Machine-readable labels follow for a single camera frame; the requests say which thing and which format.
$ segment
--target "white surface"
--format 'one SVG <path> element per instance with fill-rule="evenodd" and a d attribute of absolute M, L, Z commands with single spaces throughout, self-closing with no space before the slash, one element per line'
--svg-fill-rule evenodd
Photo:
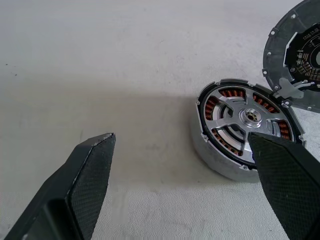
<path fill-rule="evenodd" d="M 198 158 L 188 121 L 212 81 L 267 86 L 269 31 L 298 2 L 1 1 L 0 235 L 79 142 L 115 132 L 92 239 L 286 239 L 260 184 Z M 296 113 L 319 159 L 319 115 Z"/>

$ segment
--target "rotor hub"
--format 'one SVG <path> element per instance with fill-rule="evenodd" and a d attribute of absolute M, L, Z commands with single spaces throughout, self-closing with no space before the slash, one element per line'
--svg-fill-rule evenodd
<path fill-rule="evenodd" d="M 259 111 L 253 108 L 240 111 L 239 118 L 249 128 L 259 128 L 261 126 L 262 116 Z"/>

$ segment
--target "electric motor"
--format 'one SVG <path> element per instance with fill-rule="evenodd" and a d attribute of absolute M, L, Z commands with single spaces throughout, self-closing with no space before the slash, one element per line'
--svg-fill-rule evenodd
<path fill-rule="evenodd" d="M 294 112 L 272 93 L 240 79 L 213 82 L 201 91 L 191 133 L 196 151 L 211 169 L 236 181 L 258 182 L 250 132 L 303 144 L 304 132 Z"/>

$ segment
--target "black plastic part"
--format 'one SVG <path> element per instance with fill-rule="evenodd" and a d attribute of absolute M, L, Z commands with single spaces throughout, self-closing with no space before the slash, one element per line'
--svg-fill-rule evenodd
<path fill-rule="evenodd" d="M 302 145 L 250 133 L 264 194 L 291 240 L 320 236 L 320 162 Z"/>
<path fill-rule="evenodd" d="M 5 240 L 90 240 L 116 143 L 107 133 L 77 145 L 41 186 Z"/>

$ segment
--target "gray metal disc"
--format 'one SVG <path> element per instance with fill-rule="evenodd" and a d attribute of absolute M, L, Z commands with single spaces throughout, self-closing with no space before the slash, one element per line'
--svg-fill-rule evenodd
<path fill-rule="evenodd" d="M 280 78 L 290 82 L 293 77 L 284 66 L 287 44 L 295 33 L 303 33 L 314 24 L 320 23 L 320 1 L 304 0 L 292 8 L 270 31 L 263 52 L 262 73 L 273 91 L 277 91 Z M 320 91 L 305 90 L 303 98 L 292 98 L 294 107 L 320 113 Z"/>

